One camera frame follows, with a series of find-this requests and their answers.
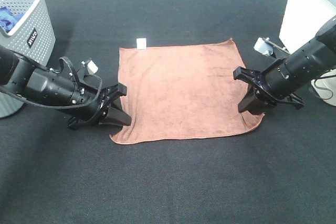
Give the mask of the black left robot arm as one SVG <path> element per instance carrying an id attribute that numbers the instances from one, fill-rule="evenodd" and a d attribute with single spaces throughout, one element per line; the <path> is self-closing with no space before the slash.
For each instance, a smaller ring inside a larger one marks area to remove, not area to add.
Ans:
<path id="1" fill-rule="evenodd" d="M 26 104 L 68 114 L 68 128 L 131 124 L 131 117 L 117 104 L 127 94 L 121 83 L 104 88 L 96 76 L 97 65 L 83 61 L 75 69 L 67 57 L 60 69 L 47 68 L 18 52 L 1 47 L 1 92 Z"/>

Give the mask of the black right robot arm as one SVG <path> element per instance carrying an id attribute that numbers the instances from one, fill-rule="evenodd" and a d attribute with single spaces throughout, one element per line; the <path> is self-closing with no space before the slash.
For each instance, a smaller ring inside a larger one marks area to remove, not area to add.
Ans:
<path id="1" fill-rule="evenodd" d="M 234 70 L 233 78 L 248 84 L 238 112 L 258 114 L 279 103 L 298 110 L 305 104 L 295 91 L 335 68 L 335 18 L 293 53 L 264 37 L 258 38 L 255 49 L 274 61 L 263 71 L 243 67 Z"/>

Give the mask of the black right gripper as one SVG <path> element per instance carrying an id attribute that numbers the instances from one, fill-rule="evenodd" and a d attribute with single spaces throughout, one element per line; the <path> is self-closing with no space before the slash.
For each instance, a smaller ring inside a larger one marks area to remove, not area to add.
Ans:
<path id="1" fill-rule="evenodd" d="M 262 79 L 260 71 L 237 67 L 233 71 L 233 79 L 248 83 L 245 96 L 238 103 L 238 112 L 250 112 L 253 115 L 261 114 L 268 108 L 274 108 L 278 103 L 292 105 L 296 109 L 302 108 L 305 104 L 301 97 L 295 93 L 284 98 L 276 98 L 266 89 L 266 83 Z"/>

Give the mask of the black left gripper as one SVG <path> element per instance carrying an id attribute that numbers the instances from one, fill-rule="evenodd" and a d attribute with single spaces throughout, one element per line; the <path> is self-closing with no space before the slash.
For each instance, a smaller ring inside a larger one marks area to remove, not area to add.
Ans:
<path id="1" fill-rule="evenodd" d="M 121 104 L 112 98 L 127 95 L 127 87 L 121 83 L 102 89 L 98 98 L 88 106 L 72 110 L 68 128 L 77 130 L 82 127 L 98 125 L 130 126 L 131 117 L 122 110 Z"/>

